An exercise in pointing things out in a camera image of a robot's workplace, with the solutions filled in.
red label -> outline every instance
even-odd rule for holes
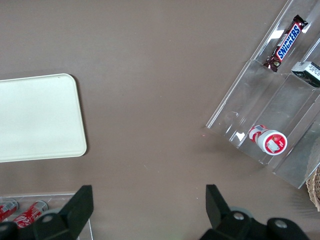
[[[37,217],[39,217],[43,213],[41,209],[38,209],[35,206],[36,204],[37,202],[32,204],[27,211],[20,214],[13,220],[13,222],[15,222],[18,225],[19,229],[29,226],[37,219]]]
[[[265,149],[272,154],[281,152],[287,145],[286,139],[280,134],[273,134],[265,141]]]

acrylic tray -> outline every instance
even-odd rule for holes
[[[87,149],[75,79],[0,80],[0,162],[78,157]]]
[[[12,221],[19,214],[23,213],[30,207],[35,201],[43,200],[48,204],[48,213],[54,212],[57,213],[59,210],[73,197],[74,194],[55,194],[55,195],[25,195],[25,196],[6,196],[5,198],[13,198],[19,203],[19,209],[13,213],[10,217],[4,220]],[[92,229],[90,220],[86,223],[82,232],[78,236],[77,240],[93,240]]]
[[[297,14],[309,24],[273,72],[263,63]],[[320,65],[319,26],[320,0],[289,0],[206,125],[297,188],[320,163],[320,88],[291,69],[301,61]],[[285,152],[277,156],[262,152],[248,137],[254,125],[285,134]]]

small white container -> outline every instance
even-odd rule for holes
[[[270,130],[264,125],[256,125],[251,128],[249,138],[256,143],[261,150],[275,156],[283,153],[288,145],[286,136],[277,131]]]

coca-cola can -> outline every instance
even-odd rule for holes
[[[40,215],[48,210],[48,204],[45,201],[34,202],[28,210],[17,216],[13,222],[18,225],[18,229],[25,228],[32,224]]]
[[[19,208],[19,204],[13,198],[5,198],[2,203],[0,203],[0,223],[11,216]]]

white tray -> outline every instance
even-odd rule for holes
[[[78,157],[86,149],[72,76],[0,80],[0,162]]]

